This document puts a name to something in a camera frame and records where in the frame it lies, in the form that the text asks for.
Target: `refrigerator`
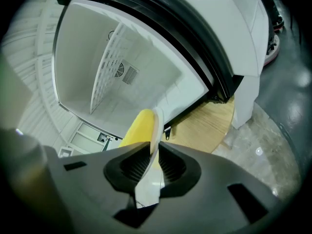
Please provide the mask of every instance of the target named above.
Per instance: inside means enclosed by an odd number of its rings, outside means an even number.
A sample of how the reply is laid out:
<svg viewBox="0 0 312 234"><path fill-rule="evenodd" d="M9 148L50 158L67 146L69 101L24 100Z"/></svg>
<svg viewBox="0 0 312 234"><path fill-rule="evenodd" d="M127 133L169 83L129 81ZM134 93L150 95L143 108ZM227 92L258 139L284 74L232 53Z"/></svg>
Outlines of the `refrigerator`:
<svg viewBox="0 0 312 234"><path fill-rule="evenodd" d="M251 116L268 45L261 0L58 0L52 74L58 104L123 138L160 108L170 129L205 101L235 96Z"/></svg>

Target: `round wooden board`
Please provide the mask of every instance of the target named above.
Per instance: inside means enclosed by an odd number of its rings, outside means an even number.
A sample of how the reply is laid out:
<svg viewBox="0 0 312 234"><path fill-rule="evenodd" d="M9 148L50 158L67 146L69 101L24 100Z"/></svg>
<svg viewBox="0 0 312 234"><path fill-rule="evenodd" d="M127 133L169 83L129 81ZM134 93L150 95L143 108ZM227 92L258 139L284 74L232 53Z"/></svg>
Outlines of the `round wooden board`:
<svg viewBox="0 0 312 234"><path fill-rule="evenodd" d="M203 103L172 126L162 141L212 153L227 134L234 115L234 98L225 104Z"/></svg>

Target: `white wire rack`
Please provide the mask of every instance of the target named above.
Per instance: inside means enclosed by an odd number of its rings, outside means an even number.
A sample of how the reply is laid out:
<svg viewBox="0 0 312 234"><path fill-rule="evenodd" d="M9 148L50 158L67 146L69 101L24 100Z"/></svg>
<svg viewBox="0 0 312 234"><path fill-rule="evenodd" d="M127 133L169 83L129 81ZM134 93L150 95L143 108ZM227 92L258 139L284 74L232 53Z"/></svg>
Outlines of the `white wire rack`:
<svg viewBox="0 0 312 234"><path fill-rule="evenodd" d="M120 23L110 38L101 62L98 66L92 90L90 114L101 104L111 89L115 74L123 59L127 56L136 39L136 34L123 23Z"/></svg>

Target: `yellow object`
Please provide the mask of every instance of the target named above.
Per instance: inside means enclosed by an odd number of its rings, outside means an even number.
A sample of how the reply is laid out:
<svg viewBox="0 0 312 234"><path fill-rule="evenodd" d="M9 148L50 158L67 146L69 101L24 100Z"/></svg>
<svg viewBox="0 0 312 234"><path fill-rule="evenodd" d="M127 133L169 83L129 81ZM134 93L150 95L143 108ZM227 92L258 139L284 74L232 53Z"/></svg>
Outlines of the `yellow object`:
<svg viewBox="0 0 312 234"><path fill-rule="evenodd" d="M150 109L142 110L127 131L119 147L139 142L151 142L154 131L154 112Z"/></svg>

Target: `gray floor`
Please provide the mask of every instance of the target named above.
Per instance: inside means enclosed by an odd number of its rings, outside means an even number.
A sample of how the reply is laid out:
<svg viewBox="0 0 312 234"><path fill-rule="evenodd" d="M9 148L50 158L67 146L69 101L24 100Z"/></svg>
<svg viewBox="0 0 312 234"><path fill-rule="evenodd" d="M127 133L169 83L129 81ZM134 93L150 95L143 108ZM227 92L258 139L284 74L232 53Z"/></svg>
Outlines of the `gray floor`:
<svg viewBox="0 0 312 234"><path fill-rule="evenodd" d="M241 166L280 199L292 196L300 186L299 168L278 126L256 103L252 118L238 130L231 128L214 155Z"/></svg>
<svg viewBox="0 0 312 234"><path fill-rule="evenodd" d="M284 18L278 34L280 53L261 74L256 102L278 125L289 142L302 176L312 159L312 57L298 25L290 29L290 14L280 0L274 0Z"/></svg>

